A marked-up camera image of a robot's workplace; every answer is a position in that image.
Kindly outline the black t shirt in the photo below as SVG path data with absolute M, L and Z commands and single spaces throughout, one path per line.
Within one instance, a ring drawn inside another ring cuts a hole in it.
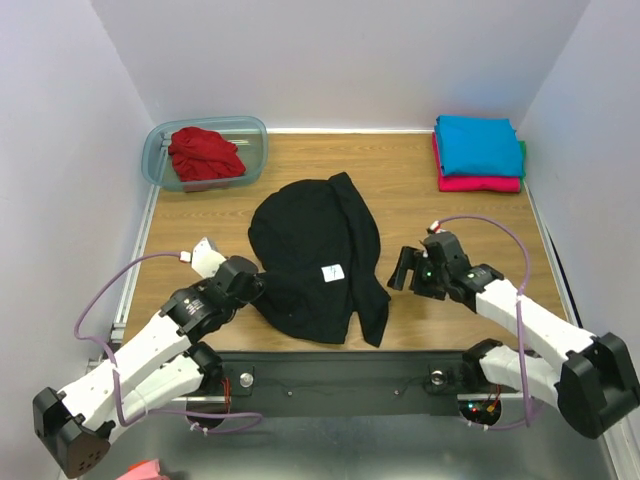
M 376 277 L 380 234 L 347 173 L 271 194 L 255 210 L 248 238 L 265 283 L 253 304 L 271 326 L 339 345 L 357 315 L 364 341 L 381 345 L 391 298 Z

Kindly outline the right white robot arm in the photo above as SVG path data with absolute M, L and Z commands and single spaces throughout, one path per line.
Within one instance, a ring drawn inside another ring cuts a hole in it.
M 522 341 L 521 350 L 486 339 L 465 351 L 460 378 L 469 389 L 494 384 L 526 393 L 589 439 L 639 406 L 639 379 L 621 338 L 578 328 L 519 293 L 498 270 L 472 264 L 451 232 L 429 235 L 421 248 L 403 247 L 388 285 L 460 303 Z

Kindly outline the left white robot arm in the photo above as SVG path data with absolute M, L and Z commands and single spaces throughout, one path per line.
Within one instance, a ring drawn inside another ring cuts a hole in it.
M 67 478 L 89 472 L 124 430 L 173 399 L 221 386 L 221 359 L 202 339 L 264 284 L 244 257 L 213 251 L 190 262 L 200 281 L 176 290 L 132 340 L 85 376 L 33 398 L 35 434 Z

